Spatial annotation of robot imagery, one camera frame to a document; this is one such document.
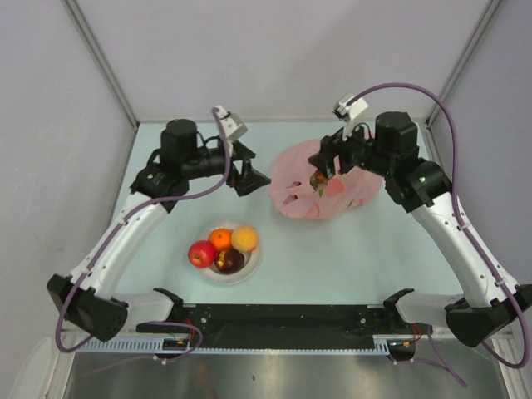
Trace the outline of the pink plastic bag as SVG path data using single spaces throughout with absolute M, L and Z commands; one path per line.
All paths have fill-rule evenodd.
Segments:
M 275 159 L 268 195 L 277 211 L 292 219 L 331 219 L 375 199 L 382 177 L 355 167 L 324 180 L 308 163 L 308 157 L 318 150 L 318 139 L 306 140 Z

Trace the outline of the fake yellow fruit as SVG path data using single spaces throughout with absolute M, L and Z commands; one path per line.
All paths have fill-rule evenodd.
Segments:
M 252 226 L 239 226 L 231 234 L 231 244 L 240 252 L 252 252 L 259 244 L 259 234 Z

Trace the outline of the fake red apple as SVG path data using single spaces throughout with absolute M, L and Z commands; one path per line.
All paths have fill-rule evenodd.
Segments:
M 208 240 L 196 241 L 188 250 L 188 260 L 196 268 L 208 268 L 216 255 L 217 248 Z

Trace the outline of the fake cherry tomatoes bunch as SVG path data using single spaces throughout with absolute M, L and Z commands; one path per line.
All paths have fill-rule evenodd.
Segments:
M 313 190 L 318 194 L 320 198 L 324 195 L 324 190 L 328 186 L 328 178 L 319 170 L 316 170 L 310 177 L 309 181 Z

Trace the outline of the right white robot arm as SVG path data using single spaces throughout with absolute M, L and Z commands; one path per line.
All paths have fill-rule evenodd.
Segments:
M 531 287 L 518 284 L 467 226 L 462 208 L 452 207 L 451 181 L 435 162 L 419 155 L 418 129 L 406 112 L 375 120 L 373 135 L 350 122 L 324 136 L 308 159 L 325 180 L 358 167 L 381 176 L 385 190 L 431 236 L 451 266 L 462 292 L 425 294 L 404 288 L 385 301 L 385 327 L 403 333 L 413 323 L 442 326 L 467 347 L 477 347 L 531 306 Z

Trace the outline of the fake dark purple fruit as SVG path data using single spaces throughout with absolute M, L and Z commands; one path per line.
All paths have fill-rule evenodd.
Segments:
M 214 266 L 221 274 L 233 274 L 244 267 L 244 261 L 244 255 L 237 249 L 225 249 L 218 253 Z

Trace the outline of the fake orange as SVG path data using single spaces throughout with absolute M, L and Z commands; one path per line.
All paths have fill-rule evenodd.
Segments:
M 213 230 L 208 237 L 208 241 L 216 248 L 218 252 L 232 248 L 232 233 L 231 229 L 219 228 Z

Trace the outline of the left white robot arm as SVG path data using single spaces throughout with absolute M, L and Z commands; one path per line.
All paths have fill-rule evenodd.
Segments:
M 218 135 L 208 139 L 187 119 L 168 122 L 145 167 L 131 185 L 116 220 L 96 247 L 67 276 L 54 274 L 47 291 L 60 313 L 91 338 L 107 342 L 125 328 L 156 323 L 172 333 L 182 326 L 182 299 L 164 288 L 127 299 L 116 296 L 126 267 L 148 235 L 183 200 L 193 199 L 190 181 L 220 176 L 216 188 L 227 185 L 238 196 L 270 183 L 251 164 L 255 154 L 240 142 L 245 124 L 229 113 L 214 111 Z

